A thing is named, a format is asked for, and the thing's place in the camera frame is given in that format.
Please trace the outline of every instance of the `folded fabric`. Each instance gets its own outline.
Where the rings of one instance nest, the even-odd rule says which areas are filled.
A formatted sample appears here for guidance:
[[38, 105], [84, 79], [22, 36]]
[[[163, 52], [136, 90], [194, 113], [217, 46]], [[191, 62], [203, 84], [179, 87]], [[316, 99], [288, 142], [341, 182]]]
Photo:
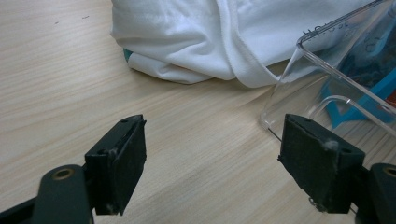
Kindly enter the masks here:
[[111, 35], [128, 65], [154, 77], [195, 83], [237, 77], [271, 85], [266, 66], [286, 60], [297, 39], [369, 0], [113, 0]]

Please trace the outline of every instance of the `teal fabric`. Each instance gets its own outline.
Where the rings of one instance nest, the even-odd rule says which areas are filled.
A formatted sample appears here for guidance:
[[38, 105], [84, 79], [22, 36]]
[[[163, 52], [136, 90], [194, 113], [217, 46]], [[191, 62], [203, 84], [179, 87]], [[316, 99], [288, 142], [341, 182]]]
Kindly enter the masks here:
[[128, 49], [123, 49], [123, 50], [124, 50], [124, 57], [125, 57], [125, 60], [126, 60], [126, 62], [128, 62], [129, 57], [131, 57], [131, 54], [133, 54], [133, 52], [131, 52], [131, 51], [128, 50]]

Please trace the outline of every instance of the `wooden table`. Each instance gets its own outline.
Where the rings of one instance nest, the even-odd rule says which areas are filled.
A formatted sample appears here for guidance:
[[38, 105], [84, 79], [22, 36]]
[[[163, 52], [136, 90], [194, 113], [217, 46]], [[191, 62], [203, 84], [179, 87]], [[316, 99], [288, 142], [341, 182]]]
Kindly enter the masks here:
[[123, 217], [96, 223], [353, 223], [318, 212], [259, 124], [271, 87], [182, 85], [128, 68], [109, 35], [111, 2], [0, 2], [0, 211], [41, 176], [143, 114], [148, 159]]

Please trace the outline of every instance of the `transparent container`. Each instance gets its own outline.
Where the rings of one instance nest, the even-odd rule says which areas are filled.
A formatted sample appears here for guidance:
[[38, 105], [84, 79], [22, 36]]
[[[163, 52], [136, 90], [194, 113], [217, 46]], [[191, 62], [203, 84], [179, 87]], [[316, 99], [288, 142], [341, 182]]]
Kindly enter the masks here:
[[260, 121], [282, 138], [285, 114], [313, 119], [396, 164], [396, 1], [375, 1], [302, 36]]

